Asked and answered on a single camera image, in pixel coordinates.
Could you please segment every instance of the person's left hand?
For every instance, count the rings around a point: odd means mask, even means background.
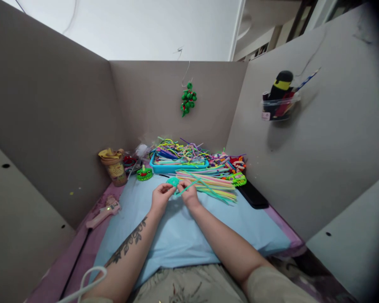
[[[153,191],[152,208],[160,211],[162,214],[167,207],[168,199],[175,193],[176,188],[168,183],[162,183]]]

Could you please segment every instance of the person's right hand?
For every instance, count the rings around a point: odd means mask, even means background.
[[[177,186],[177,189],[179,192],[182,192],[184,189],[189,187],[192,184],[192,182],[188,179],[185,179],[183,181],[180,181],[180,183]],[[194,207],[197,207],[201,205],[198,200],[198,195],[197,195],[197,189],[195,185],[192,185],[189,187],[184,193],[181,195],[185,206],[191,210]]]

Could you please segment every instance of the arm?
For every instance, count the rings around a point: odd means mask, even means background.
[[[181,192],[190,184],[189,180],[181,181],[178,190]],[[199,203],[194,186],[188,188],[182,194],[182,198],[209,245],[242,287],[244,293],[247,293],[248,277],[256,268],[260,266],[275,268],[243,237],[222,223]]]
[[[150,211],[105,264],[108,273],[104,281],[88,291],[83,299],[100,297],[126,302],[146,260],[168,199],[175,190],[171,184],[164,183],[153,191]]]

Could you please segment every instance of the tattoo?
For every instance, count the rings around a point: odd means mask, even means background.
[[[143,230],[143,227],[146,226],[145,220],[147,217],[144,217],[142,222],[133,230],[133,232],[122,242],[121,246],[118,247],[117,251],[111,256],[108,262],[105,264],[105,267],[108,267],[111,263],[118,263],[118,260],[121,259],[121,252],[123,250],[123,255],[129,250],[129,245],[133,244],[133,240],[135,239],[135,244],[138,244],[140,240],[142,240],[142,236],[140,232]]]

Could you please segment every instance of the smartphone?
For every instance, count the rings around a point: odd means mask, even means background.
[[[248,180],[245,185],[239,186],[237,189],[252,208],[264,209],[269,207],[268,200]]]

